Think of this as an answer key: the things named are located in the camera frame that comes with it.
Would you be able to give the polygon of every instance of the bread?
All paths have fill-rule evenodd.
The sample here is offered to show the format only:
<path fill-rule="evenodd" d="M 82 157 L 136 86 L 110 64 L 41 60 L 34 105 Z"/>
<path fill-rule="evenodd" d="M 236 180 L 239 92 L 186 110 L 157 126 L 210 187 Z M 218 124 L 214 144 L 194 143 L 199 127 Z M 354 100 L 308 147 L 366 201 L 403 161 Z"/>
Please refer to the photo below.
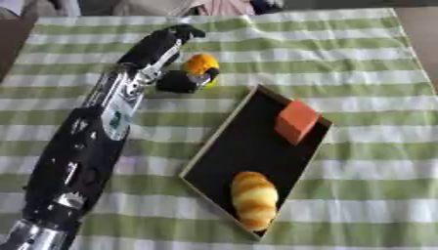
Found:
<path fill-rule="evenodd" d="M 279 195 L 266 177 L 256 172 L 241 172 L 232 183 L 233 205 L 239 220 L 252 231 L 266 229 L 277 215 Z"/>

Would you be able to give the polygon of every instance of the green and white striped cloth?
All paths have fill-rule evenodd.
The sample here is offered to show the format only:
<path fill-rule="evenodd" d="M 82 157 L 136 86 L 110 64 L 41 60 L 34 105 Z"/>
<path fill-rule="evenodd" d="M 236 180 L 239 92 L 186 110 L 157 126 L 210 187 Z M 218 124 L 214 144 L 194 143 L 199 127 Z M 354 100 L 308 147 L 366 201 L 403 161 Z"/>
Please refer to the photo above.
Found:
<path fill-rule="evenodd" d="M 0 233 L 19 216 L 43 147 L 104 68 L 176 22 L 208 32 L 179 62 L 211 54 L 218 86 L 144 101 L 73 249 L 438 249 L 438 104 L 391 9 L 39 20 L 0 88 Z M 258 83 L 300 98 L 334 127 L 254 243 L 177 174 Z"/>

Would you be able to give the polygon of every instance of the green stripe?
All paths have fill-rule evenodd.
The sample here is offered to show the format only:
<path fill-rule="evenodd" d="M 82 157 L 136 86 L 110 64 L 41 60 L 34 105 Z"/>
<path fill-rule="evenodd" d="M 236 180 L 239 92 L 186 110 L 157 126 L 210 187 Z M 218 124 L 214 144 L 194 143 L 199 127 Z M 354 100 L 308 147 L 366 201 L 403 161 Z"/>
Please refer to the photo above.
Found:
<path fill-rule="evenodd" d="M 0 230 L 7 233 L 18 214 L 1 214 Z M 336 224 L 275 222 L 263 244 L 307 246 L 438 246 L 438 224 Z M 154 240 L 206 243 L 256 243 L 242 229 L 224 219 L 218 221 L 166 219 L 91 213 L 80 233 Z"/>
<path fill-rule="evenodd" d="M 271 90 L 290 98 L 338 98 L 338 97 L 412 97 L 433 96 L 427 82 L 413 84 L 342 84 L 342 85 L 264 85 Z M 52 99 L 77 98 L 88 94 L 92 86 L 59 87 L 8 87 L 0 88 L 0 98 L 4 99 Z M 199 90 L 194 94 L 175 95 L 176 98 L 190 99 L 242 99 L 249 91 L 247 86 L 215 86 Z"/>
<path fill-rule="evenodd" d="M 1 192 L 22 192 L 22 187 L 27 183 L 27 175 L 1 174 L 0 181 Z M 112 176 L 107 192 L 197 197 L 197 194 L 179 178 L 164 176 Z M 289 199 L 342 200 L 422 198 L 438 198 L 438 179 L 300 180 L 289 197 Z"/>
<path fill-rule="evenodd" d="M 302 41 L 279 41 L 270 38 L 244 39 L 235 42 L 196 42 L 187 43 L 183 52 L 246 52 L 263 51 L 273 49 L 290 50 L 336 50 L 336 49 L 381 49 L 381 48 L 405 48 L 406 37 L 393 38 L 348 38 L 333 40 L 302 40 Z M 105 44 L 27 44 L 27 53 L 52 53 L 52 54 L 86 54 L 86 53 L 115 53 L 127 52 L 132 48 L 131 43 L 111 42 Z"/>
<path fill-rule="evenodd" d="M 0 125 L 61 125 L 70 110 L 23 110 L 0 111 Z M 217 128 L 224 122 L 228 112 L 138 112 L 134 124 L 140 126 L 176 126 Z M 372 126 L 372 125 L 438 125 L 437 110 L 385 111 L 381 115 L 375 112 L 345 113 L 330 112 L 323 116 L 331 120 L 336 127 Z"/>
<path fill-rule="evenodd" d="M 85 74 L 100 73 L 105 64 L 32 64 L 15 65 L 12 74 Z M 332 62 L 223 62 L 222 73 L 333 73 L 345 71 L 417 70 L 414 59 L 397 60 L 339 60 Z"/>
<path fill-rule="evenodd" d="M 117 33 L 149 33 L 157 29 L 175 24 L 117 24 L 99 26 L 70 26 L 57 24 L 41 24 L 35 26 L 37 34 L 117 34 Z M 360 29 L 360 28 L 391 28 L 400 24 L 396 17 L 382 19 L 355 19 L 355 20 L 328 20 L 328 21 L 280 21 L 280 22 L 248 22 L 243 19 L 229 19 L 224 21 L 210 21 L 195 24 L 194 26 L 206 32 L 225 32 L 241 28 L 255 28 L 261 31 L 293 31 L 293 30 L 330 30 L 330 29 Z"/>
<path fill-rule="evenodd" d="M 40 155 L 47 142 L 19 141 L 1 142 L 0 155 L 30 156 Z M 189 159 L 200 149 L 202 143 L 154 143 L 151 141 L 129 140 L 123 151 L 125 156 L 161 156 Z M 438 144 L 392 144 L 392 143 L 341 143 L 323 144 L 317 159 L 332 160 L 428 160 L 438 157 Z"/>

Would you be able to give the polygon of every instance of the robotic hand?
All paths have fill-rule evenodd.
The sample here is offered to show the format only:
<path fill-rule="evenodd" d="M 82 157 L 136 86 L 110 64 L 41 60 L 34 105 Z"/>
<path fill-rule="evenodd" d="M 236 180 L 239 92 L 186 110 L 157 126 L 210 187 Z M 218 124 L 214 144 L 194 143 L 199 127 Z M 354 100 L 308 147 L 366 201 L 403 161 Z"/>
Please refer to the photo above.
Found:
<path fill-rule="evenodd" d="M 48 143 L 25 189 L 22 218 L 0 250 L 66 250 L 109 180 L 129 134 L 144 88 L 191 93 L 211 82 L 183 70 L 163 73 L 192 37 L 205 33 L 187 24 L 150 34 L 105 72 L 81 107 Z"/>

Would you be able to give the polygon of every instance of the orange block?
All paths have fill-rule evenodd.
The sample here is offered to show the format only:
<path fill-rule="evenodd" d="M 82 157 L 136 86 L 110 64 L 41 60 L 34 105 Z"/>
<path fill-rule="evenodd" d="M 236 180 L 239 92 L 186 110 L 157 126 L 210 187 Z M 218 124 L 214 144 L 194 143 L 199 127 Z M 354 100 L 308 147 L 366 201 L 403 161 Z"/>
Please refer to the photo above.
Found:
<path fill-rule="evenodd" d="M 297 145 L 315 126 L 321 114 L 301 101 L 290 102 L 277 116 L 275 130 L 291 144 Z"/>

